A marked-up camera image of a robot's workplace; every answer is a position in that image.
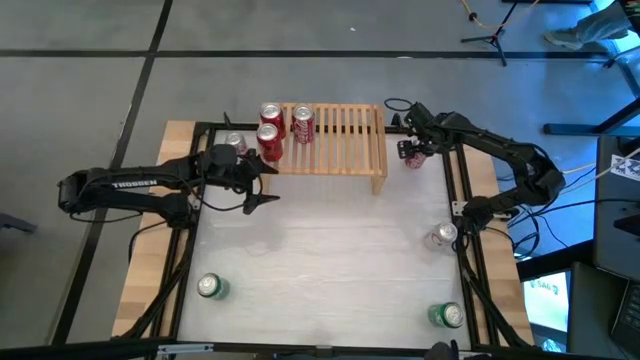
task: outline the coca-cola can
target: coca-cola can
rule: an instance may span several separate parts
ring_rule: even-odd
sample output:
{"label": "coca-cola can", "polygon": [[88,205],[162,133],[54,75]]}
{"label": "coca-cola can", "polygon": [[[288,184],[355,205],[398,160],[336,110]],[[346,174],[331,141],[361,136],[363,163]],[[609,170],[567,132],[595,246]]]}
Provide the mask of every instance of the coca-cola can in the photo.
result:
{"label": "coca-cola can", "polygon": [[316,114],[309,105],[298,104],[293,108],[291,115],[293,123],[293,133],[295,139],[300,144],[307,144],[313,141],[316,132]]}
{"label": "coca-cola can", "polygon": [[425,160],[427,160],[427,155],[415,153],[412,157],[404,159],[404,163],[411,169],[419,169]]}
{"label": "coca-cola can", "polygon": [[282,139],[278,136],[278,128],[273,124],[262,124],[256,132],[262,158],[268,162],[280,160],[284,149]]}
{"label": "coca-cola can", "polygon": [[273,124],[278,128],[278,136],[284,139],[287,136],[287,126],[284,122],[284,114],[280,105],[276,103],[264,103],[260,107],[260,119],[265,124]]}
{"label": "coca-cola can", "polygon": [[247,146],[247,140],[245,140],[244,135],[237,132],[232,132],[227,134],[227,137],[224,139],[225,144],[233,145],[236,148],[236,153],[238,155],[246,154],[249,147]]}

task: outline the green soda can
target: green soda can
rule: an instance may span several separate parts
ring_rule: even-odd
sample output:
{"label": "green soda can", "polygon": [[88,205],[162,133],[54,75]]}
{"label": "green soda can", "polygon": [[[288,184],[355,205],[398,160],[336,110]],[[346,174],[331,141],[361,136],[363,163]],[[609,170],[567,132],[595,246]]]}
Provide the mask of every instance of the green soda can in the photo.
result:
{"label": "green soda can", "polygon": [[202,297],[223,299],[229,292],[229,282],[214,273],[207,273],[198,281],[198,294]]}
{"label": "green soda can", "polygon": [[457,329],[464,321],[462,308],[455,302],[431,305],[428,314],[429,321],[437,327]]}

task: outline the silver soda can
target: silver soda can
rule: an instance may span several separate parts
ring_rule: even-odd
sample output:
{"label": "silver soda can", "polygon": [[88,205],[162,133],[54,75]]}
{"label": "silver soda can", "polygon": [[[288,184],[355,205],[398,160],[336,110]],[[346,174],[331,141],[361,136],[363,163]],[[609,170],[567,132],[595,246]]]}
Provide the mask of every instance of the silver soda can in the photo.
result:
{"label": "silver soda can", "polygon": [[245,140],[244,135],[237,132],[232,132],[227,134],[227,137],[224,139],[225,144],[233,145],[236,148],[236,153],[238,155],[244,155],[249,147],[247,146],[247,140]]}
{"label": "silver soda can", "polygon": [[449,222],[441,222],[434,226],[424,237],[424,243],[431,250],[451,248],[451,244],[458,238],[458,229]]}

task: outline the can lid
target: can lid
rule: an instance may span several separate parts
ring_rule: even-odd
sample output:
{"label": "can lid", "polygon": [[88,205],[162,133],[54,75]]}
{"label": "can lid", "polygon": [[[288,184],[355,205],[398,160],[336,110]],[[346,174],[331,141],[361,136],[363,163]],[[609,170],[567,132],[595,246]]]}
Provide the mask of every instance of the can lid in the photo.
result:
{"label": "can lid", "polygon": [[464,320],[464,313],[462,312],[460,305],[456,303],[447,303],[444,308],[444,318],[449,326],[460,327]]}
{"label": "can lid", "polygon": [[273,124],[262,124],[258,128],[258,139],[273,140],[278,136],[278,129]]}
{"label": "can lid", "polygon": [[198,293],[202,296],[212,296],[218,291],[220,279],[214,273],[207,273],[198,281]]}
{"label": "can lid", "polygon": [[311,119],[311,117],[313,116],[313,110],[311,110],[311,107],[309,105],[300,104],[296,105],[296,107],[293,109],[293,114],[297,120],[304,121]]}
{"label": "can lid", "polygon": [[260,115],[266,119],[273,119],[280,115],[280,105],[274,103],[262,104]]}
{"label": "can lid", "polygon": [[455,240],[458,237],[458,228],[456,228],[452,223],[440,223],[439,231],[440,236],[446,239]]}
{"label": "can lid", "polygon": [[227,137],[224,139],[225,144],[229,144],[229,145],[238,145],[240,143],[242,143],[242,141],[244,140],[244,136],[240,133],[229,133],[227,134]]}

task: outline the wooden shelf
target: wooden shelf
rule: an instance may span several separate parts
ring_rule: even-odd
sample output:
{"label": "wooden shelf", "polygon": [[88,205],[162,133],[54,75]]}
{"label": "wooden shelf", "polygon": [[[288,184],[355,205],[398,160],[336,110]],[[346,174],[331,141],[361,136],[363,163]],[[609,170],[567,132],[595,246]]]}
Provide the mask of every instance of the wooden shelf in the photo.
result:
{"label": "wooden shelf", "polygon": [[[316,115],[312,143],[299,144],[293,132],[283,139],[282,158],[271,166],[280,175],[368,176],[377,195],[387,177],[384,110],[375,104],[308,104]],[[291,129],[294,103],[281,103],[287,129]],[[269,175],[263,175],[264,191]]]}

